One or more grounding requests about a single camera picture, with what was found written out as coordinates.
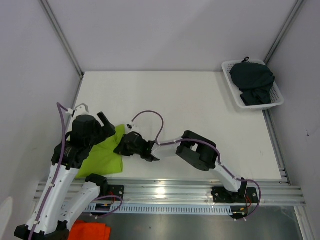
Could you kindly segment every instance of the plastic basket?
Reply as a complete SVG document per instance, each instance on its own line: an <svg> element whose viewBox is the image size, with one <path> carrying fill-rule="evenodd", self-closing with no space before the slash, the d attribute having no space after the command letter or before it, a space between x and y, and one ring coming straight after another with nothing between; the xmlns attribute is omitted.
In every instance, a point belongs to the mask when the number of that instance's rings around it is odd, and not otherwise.
<svg viewBox="0 0 320 240"><path fill-rule="evenodd" d="M284 104L285 100L284 97L282 96L276 82L273 83L273 87L270 90L270 98L271 98L271 103L270 104L261 104L261 105L251 105L247 106L245 103L242 101L240 95L242 92L239 90L239 88L234 84L232 81L231 75L230 75L230 70L233 68L235 64L241 63L243 60L234 60L234 61L225 61L222 63L222 70L224 72L226 81L230 87L231 93L233 95L233 98L235 100L235 103L237 106L241 109L249 109L249 110L267 110L270 108L273 108L275 106L279 106ZM262 64L266 65L263 61L258 60L258 59L250 59L249 60L251 63L257 63L257 64Z"/></svg>

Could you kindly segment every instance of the white wall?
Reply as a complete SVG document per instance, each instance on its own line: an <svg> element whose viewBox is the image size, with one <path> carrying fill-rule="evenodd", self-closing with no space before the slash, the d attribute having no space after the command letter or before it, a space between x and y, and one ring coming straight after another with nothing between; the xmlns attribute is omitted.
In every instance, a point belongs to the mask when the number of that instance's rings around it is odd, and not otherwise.
<svg viewBox="0 0 320 240"><path fill-rule="evenodd" d="M1 1L0 56L0 204L13 197L9 240L30 217L62 136L56 102L72 104L79 78L37 0Z"/></svg>
<svg viewBox="0 0 320 240"><path fill-rule="evenodd" d="M296 0L49 0L84 71L220 71L264 59Z"/></svg>
<svg viewBox="0 0 320 240"><path fill-rule="evenodd" d="M320 1L308 0L269 67L285 98L272 109L286 167L320 237Z"/></svg>

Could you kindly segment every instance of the wire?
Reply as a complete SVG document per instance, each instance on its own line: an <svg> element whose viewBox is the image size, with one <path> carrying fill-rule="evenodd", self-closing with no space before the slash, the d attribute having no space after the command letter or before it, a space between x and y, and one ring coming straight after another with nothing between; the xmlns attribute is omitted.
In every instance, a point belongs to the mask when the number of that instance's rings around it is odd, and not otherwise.
<svg viewBox="0 0 320 240"><path fill-rule="evenodd" d="M260 202L261 202L261 187L260 185L255 181L255 180L251 180L251 179L239 179L239 178L236 178L238 181L240 182L251 182L251 183L254 183L257 188L258 188L258 191L259 191L259 198L258 198L258 203L256 204L255 208L253 209L252 212L250 212L250 214L248 214L248 216L246 216L246 218L248 218L249 216L251 216L252 214L254 214L258 207L260 206Z"/></svg>
<svg viewBox="0 0 320 240"><path fill-rule="evenodd" d="M65 135L66 135L66 126L65 126L65 119L64 119L64 115L62 113L62 110L65 110L65 111L68 111L64 106L62 106L59 102L56 103L57 107L58 107L58 111L59 111L59 114L60 114L60 120L61 120L61 126L62 126L62 146L61 146L61 153L60 153L60 158L59 158L59 162L58 162L58 165L57 165L57 168L55 170L55 173L54 173L54 176L52 178L52 182L51 182L51 186L49 186L48 190L46 191L45 195L44 195L44 198L42 200L42 203L40 205L40 208L39 208L39 211L36 215L36 218L35 218L35 224L33 224L32 226L32 229L30 231L30 234L29 234L29 237L28 237L28 240L31 240L32 239L32 236L35 232L35 229L37 227L37 224L39 222L39 219L41 217L41 213L42 211L44 210L44 207L45 207L45 204L47 202L47 199L49 197L49 194L53 188L53 186L55 185L56 183L56 179L58 177L58 173L59 173L59 169L60 169L60 166L61 166L61 163L62 163L62 160L64 158L64 153L65 153L65 147L66 147L66 138L65 138Z"/></svg>
<svg viewBox="0 0 320 240"><path fill-rule="evenodd" d="M98 200L107 199L107 198L116 198L116 199L119 199L119 200L120 200L120 205L117 206L116 209L108 212L107 214L104 214L104 215L99 216L100 218L104 218L104 217L107 217L107 216L113 214L115 211L117 211L117 210L118 210L119 208L121 208L121 206L122 206L123 200L122 200L121 197L119 197L119 196L117 196L117 195L101 196L101 197L96 198L96 199L93 200L93 201L98 201Z"/></svg>
<svg viewBox="0 0 320 240"><path fill-rule="evenodd" d="M158 113L158 112L156 112L156 111L152 111L152 110L145 110L145 111L141 111L141 112L139 112L133 119L132 119L132 121L131 122L134 122L135 120L136 120L136 118L137 117L139 117L141 114L144 114L144 113L153 113L153 114L156 114L156 115L158 115L160 118L161 118L161 122L162 122L162 124L161 124L161 128L160 128L160 130L159 130L159 132L158 132L158 134L156 135L156 137L155 137L155 143L157 144L157 145L159 145L159 142L158 142L158 138L159 138L159 136L160 136L160 134L161 134L161 132L162 132L162 130L164 129L164 126L165 126L165 120L164 120L164 118L161 116L161 114L160 113Z"/></svg>
<svg viewBox="0 0 320 240"><path fill-rule="evenodd" d="M112 191L108 192L108 194L110 194L110 195L114 196L114 193L113 193ZM112 204L114 204L114 203L115 203L115 201L116 201L116 198L114 197L114 198L113 198L113 203L111 203L111 205L112 205Z"/></svg>
<svg viewBox="0 0 320 240"><path fill-rule="evenodd" d="M136 120L137 117L139 117L141 114L144 114L144 113L153 113L153 114L156 114L158 115L160 118L161 118L161 121L162 121L162 126L158 132L158 134L156 135L156 138L155 138L155 143L159 146L167 146L167 145L173 145L173 144L178 144L178 143L181 143L181 142L193 142L193 143L198 143L198 144L203 144L203 145L206 145L210 148L212 148L216 154L218 155L218 159L217 159L217 162L218 164L233 178L233 179L236 179L240 182L251 182L251 183L254 183L257 188L258 188L258 191L259 191L259 198L258 198L258 203L257 205L255 206L254 210L247 216L247 218L249 216L251 216L253 213L256 212L256 210L258 209L259 205L260 205L260 202L261 202L261 188L259 186L259 184L254 181L254 180L251 180L251 179L240 179L240 178L236 178L235 175L232 174L232 172L229 171L229 169L227 169L225 166L222 165L221 163L221 154L220 152L218 151L218 149L213 146L212 144L206 142L206 141L202 141L202 140L198 140L198 139L189 139L189 138L183 138L183 139L179 139L179 140L176 140L176 141L171 141L171 142L166 142L166 143L161 143L161 142L158 142L158 137L159 135L161 134L163 128L164 128L164 125L165 125L165 121L164 121L164 118L156 111L152 111L152 110L145 110L145 111L142 111L142 112L139 112L133 119L132 119L132 122L134 122Z"/></svg>
<svg viewBox="0 0 320 240"><path fill-rule="evenodd" d="M249 209L248 209L248 198L247 197L245 197L245 208L241 208L241 209L246 210L246 214L248 215Z"/></svg>
<svg viewBox="0 0 320 240"><path fill-rule="evenodd" d="M246 202L246 203L248 203L248 202L247 202L247 200L248 200L248 201L249 201L249 203L250 203L250 205L249 205L249 206L248 206L248 205L246 206L246 208L248 209L248 208L250 208L250 207L251 207L251 205L252 205L252 201L250 200L250 197L246 196L246 197L245 197L245 202Z"/></svg>

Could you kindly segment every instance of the lime green towel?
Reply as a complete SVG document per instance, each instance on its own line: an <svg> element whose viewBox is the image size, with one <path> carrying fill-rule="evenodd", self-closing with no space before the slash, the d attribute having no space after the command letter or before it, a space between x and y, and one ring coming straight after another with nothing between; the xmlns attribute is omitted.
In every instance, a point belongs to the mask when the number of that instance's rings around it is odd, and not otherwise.
<svg viewBox="0 0 320 240"><path fill-rule="evenodd" d="M84 160L76 178L87 177L90 174L103 176L122 173L124 169L122 156L114 153L114 150L119 145L125 132L125 125L116 126L115 135L95 145L89 157Z"/></svg>

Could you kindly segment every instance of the gray floor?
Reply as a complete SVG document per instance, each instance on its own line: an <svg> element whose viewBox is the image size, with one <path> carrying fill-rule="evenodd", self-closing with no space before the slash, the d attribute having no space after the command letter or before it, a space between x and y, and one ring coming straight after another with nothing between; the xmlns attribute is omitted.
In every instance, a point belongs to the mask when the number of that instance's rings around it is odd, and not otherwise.
<svg viewBox="0 0 320 240"><path fill-rule="evenodd" d="M80 219L95 221L90 216ZM260 207L247 222L233 222L229 216L121 213L96 221L112 228L110 240L303 239L293 207Z"/></svg>

